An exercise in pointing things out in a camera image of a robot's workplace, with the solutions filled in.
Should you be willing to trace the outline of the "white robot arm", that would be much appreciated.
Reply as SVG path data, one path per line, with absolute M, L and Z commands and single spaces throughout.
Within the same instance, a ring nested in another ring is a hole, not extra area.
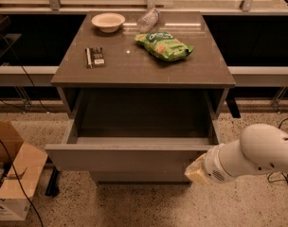
M 228 183 L 244 175 L 288 174 L 288 133 L 267 124 L 246 127 L 238 140 L 210 148 L 185 175 L 197 183 Z

